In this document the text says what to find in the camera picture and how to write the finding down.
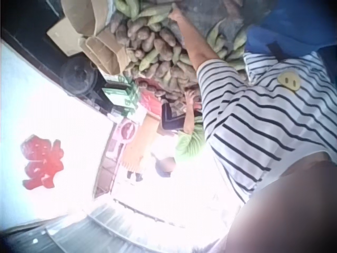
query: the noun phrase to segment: yellow button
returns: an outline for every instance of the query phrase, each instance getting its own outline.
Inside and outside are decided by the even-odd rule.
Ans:
[[[280,84],[292,91],[297,91],[301,87],[301,79],[295,72],[283,72],[277,77],[277,80]]]

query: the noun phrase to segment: hair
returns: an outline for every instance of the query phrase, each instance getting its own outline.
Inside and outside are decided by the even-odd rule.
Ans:
[[[173,157],[168,157],[168,158],[165,158],[163,160],[172,160],[172,161],[175,162],[175,159]],[[162,178],[170,178],[171,172],[164,171],[164,166],[162,164],[163,160],[158,160],[158,159],[156,160],[156,164],[155,164],[156,171],[157,171],[158,175],[161,176]]]

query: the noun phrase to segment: hand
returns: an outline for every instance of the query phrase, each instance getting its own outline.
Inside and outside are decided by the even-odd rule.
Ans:
[[[177,22],[184,15],[182,14],[181,10],[178,8],[178,6],[175,3],[172,4],[172,9],[173,10],[169,14],[168,17]]]
[[[196,92],[193,90],[185,91],[186,105],[193,105]]]

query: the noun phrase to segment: cardboard box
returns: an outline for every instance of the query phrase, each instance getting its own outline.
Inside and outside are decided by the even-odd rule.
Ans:
[[[47,35],[67,56],[72,56],[82,51],[78,45],[81,34],[74,29],[67,17],[61,19],[50,28]]]
[[[106,74],[118,75],[129,64],[125,48],[119,45],[108,24],[115,12],[113,0],[61,0],[65,16],[79,33],[83,52]]]

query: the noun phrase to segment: person in green shirt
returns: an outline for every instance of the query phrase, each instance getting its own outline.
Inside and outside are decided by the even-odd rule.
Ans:
[[[162,160],[156,158],[156,170],[162,177],[170,177],[177,162],[188,161],[197,156],[203,149],[204,130],[202,124],[202,113],[194,110],[194,98],[196,91],[187,90],[186,113],[177,117],[172,116],[169,100],[165,97],[162,101],[162,127],[164,130],[178,131],[178,142],[175,147],[174,157]]]

